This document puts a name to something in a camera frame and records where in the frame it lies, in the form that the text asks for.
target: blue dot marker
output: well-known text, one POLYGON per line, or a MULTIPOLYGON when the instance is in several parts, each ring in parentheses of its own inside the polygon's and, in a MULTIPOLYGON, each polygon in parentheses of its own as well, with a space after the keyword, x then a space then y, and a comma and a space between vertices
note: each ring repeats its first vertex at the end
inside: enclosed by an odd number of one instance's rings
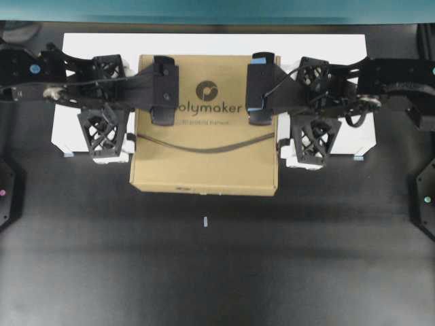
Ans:
POLYGON ((41 72, 41 67, 39 65, 31 65, 30 72, 36 75, 41 72))

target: black table surface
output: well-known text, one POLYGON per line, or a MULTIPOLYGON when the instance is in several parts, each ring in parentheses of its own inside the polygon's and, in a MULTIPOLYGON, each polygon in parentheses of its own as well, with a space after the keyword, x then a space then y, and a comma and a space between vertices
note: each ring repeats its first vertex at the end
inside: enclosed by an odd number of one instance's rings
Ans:
MULTIPOLYGON (((28 46, 64 32, 364 33, 371 56, 417 57, 415 25, 45 23, 28 46)), ((410 222, 409 187, 434 153, 404 109, 376 115, 363 162, 281 167, 260 198, 141 193, 129 164, 64 158, 53 105, 2 105, 19 184, 0 232, 0 325, 435 325, 435 246, 410 222)))

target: polymaker logo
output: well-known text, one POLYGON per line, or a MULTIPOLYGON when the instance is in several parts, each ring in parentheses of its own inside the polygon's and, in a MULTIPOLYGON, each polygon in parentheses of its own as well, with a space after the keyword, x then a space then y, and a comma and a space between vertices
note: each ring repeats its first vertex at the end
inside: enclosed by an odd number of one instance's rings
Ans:
POLYGON ((209 102, 218 95, 218 86, 210 80, 202 81, 196 87, 196 95, 200 100, 209 102))

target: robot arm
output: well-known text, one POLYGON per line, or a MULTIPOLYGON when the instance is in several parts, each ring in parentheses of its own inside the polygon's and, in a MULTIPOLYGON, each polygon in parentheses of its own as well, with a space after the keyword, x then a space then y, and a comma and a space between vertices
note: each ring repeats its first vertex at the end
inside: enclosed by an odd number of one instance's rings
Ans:
POLYGON ((119 156, 128 115, 149 111, 171 125, 178 106, 178 67, 172 58, 127 77, 119 55, 74 58, 48 44, 39 56, 0 39, 0 102, 47 100, 81 109, 78 115, 93 158, 119 156))
POLYGON ((270 124, 272 115, 289 113, 289 139, 301 163, 323 166, 340 117, 358 128, 367 113, 378 111, 384 98, 395 95, 410 100, 407 113, 420 130, 435 130, 435 62, 365 58, 353 65, 332 65, 304 57, 297 69, 286 73, 274 63, 273 54, 261 52, 248 66, 250 123, 270 124), (296 79, 290 78, 296 72, 296 79))

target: white platform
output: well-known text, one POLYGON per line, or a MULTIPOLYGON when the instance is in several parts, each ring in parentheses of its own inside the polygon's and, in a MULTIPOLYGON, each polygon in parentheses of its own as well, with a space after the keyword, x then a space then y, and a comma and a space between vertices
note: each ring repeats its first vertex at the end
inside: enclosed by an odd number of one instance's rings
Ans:
MULTIPOLYGON (((94 34, 67 33, 63 51, 78 58, 120 54, 137 72, 141 54, 215 54, 252 55, 274 52, 281 56, 281 65, 292 67, 302 56, 348 65, 366 56, 364 35, 299 35, 299 34, 94 34)), ((67 155, 87 151, 77 119, 79 109, 56 106, 52 143, 67 155)), ((129 123, 128 132, 133 131, 129 123)), ((333 153, 364 155, 376 145, 375 125, 369 115, 361 128, 344 123, 333 153)), ((121 161, 128 162, 123 154, 121 161)))

